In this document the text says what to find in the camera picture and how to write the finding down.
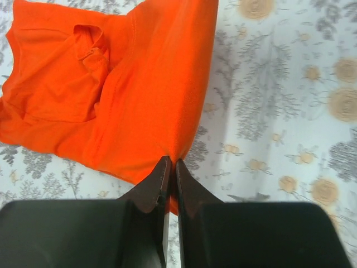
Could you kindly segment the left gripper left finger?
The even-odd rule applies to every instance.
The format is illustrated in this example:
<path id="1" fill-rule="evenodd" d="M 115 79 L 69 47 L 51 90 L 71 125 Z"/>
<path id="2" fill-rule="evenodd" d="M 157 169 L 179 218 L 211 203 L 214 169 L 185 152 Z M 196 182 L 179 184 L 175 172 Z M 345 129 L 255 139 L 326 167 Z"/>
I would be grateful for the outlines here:
<path id="1" fill-rule="evenodd" d="M 17 200 L 1 209 L 2 267 L 165 267 L 171 160 L 118 199 Z"/>

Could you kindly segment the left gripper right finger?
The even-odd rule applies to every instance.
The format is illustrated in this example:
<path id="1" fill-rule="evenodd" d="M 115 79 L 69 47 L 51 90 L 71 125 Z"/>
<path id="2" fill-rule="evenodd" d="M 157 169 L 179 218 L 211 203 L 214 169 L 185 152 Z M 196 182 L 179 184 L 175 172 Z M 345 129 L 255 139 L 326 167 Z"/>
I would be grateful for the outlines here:
<path id="1" fill-rule="evenodd" d="M 225 203 L 176 164 L 182 267 L 350 267 L 327 213 L 307 202 Z"/>

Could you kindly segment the orange t shirt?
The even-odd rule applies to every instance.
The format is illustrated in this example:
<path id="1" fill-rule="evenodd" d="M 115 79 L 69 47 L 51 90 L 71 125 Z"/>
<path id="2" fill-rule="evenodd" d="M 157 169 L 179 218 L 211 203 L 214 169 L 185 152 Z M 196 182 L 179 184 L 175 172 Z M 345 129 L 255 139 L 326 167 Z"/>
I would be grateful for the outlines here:
<path id="1" fill-rule="evenodd" d="M 1 141 L 132 184 L 183 159 L 209 82 L 218 1 L 143 1 L 125 15 L 14 1 Z"/>

